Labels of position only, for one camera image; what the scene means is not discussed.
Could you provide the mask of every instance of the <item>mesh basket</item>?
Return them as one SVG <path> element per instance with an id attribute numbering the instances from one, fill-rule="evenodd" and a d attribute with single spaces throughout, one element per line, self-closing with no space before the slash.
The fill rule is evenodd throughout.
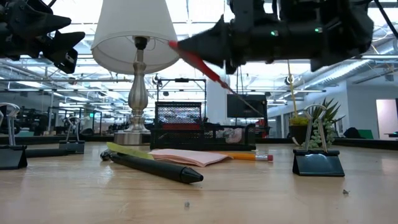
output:
<path id="1" fill-rule="evenodd" d="M 203 129 L 152 129 L 150 148 L 196 151 L 250 151 L 256 149 L 255 125 L 213 125 Z"/>
<path id="2" fill-rule="evenodd" d="M 155 128 L 192 129 L 188 124 L 201 124 L 200 102 L 156 102 Z"/>

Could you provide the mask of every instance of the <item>lamp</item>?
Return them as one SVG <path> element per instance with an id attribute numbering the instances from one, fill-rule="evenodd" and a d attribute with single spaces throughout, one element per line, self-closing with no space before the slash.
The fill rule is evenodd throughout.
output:
<path id="1" fill-rule="evenodd" d="M 177 35 L 165 0 L 103 0 L 91 51 L 98 65 L 134 75 L 128 98 L 131 125 L 125 133 L 148 133 L 143 117 L 148 105 L 144 75 L 178 60 L 169 40 L 177 40 Z"/>

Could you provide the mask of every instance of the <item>silver lamp base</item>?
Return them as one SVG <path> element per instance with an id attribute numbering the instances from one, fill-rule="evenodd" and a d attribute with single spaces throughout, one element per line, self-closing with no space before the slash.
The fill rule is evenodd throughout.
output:
<path id="1" fill-rule="evenodd" d="M 143 145 L 141 133 L 119 132 L 114 134 L 114 143 L 122 146 L 139 146 Z"/>

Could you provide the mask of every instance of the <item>notepad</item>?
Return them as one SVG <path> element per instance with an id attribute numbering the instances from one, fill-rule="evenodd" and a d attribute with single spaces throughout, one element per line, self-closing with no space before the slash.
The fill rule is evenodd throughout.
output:
<path id="1" fill-rule="evenodd" d="M 179 149 L 159 149 L 154 150 L 149 154 L 151 154 L 156 160 L 166 160 L 182 164 L 193 164 L 199 167 L 205 167 L 209 164 L 229 158 L 227 155 L 218 153 Z"/>

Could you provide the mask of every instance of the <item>binder clip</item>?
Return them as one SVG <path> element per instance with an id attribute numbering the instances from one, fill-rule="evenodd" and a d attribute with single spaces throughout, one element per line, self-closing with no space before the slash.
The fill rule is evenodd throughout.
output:
<path id="1" fill-rule="evenodd" d="M 69 129 L 68 129 L 68 134 L 67 134 L 67 139 L 66 140 L 61 140 L 59 142 L 59 149 L 60 150 L 65 150 L 69 154 L 84 154 L 85 153 L 85 142 L 81 141 L 79 139 L 79 130 L 77 124 L 80 123 L 80 118 L 76 116 L 69 117 L 67 119 L 69 122 Z M 76 130 L 76 137 L 77 141 L 69 141 L 69 135 L 72 131 L 72 129 Z"/>
<path id="2" fill-rule="evenodd" d="M 313 117 L 308 112 L 308 109 L 313 107 L 322 109 L 322 113 L 318 118 L 318 131 L 321 136 L 323 150 L 308 150 L 313 124 Z M 326 137 L 322 121 L 326 114 L 326 108 L 322 105 L 310 105 L 304 108 L 304 113 L 308 118 L 305 148 L 304 150 L 293 150 L 293 173 L 300 176 L 344 177 L 345 173 L 338 157 L 340 152 L 328 150 L 326 146 Z"/>
<path id="3" fill-rule="evenodd" d="M 0 103 L 0 106 L 10 106 L 11 112 L 7 115 L 8 146 L 0 146 L 0 170 L 14 170 L 27 167 L 26 147 L 17 146 L 15 142 L 14 120 L 19 112 L 19 107 L 12 103 Z M 4 115 L 0 111 L 0 125 Z"/>

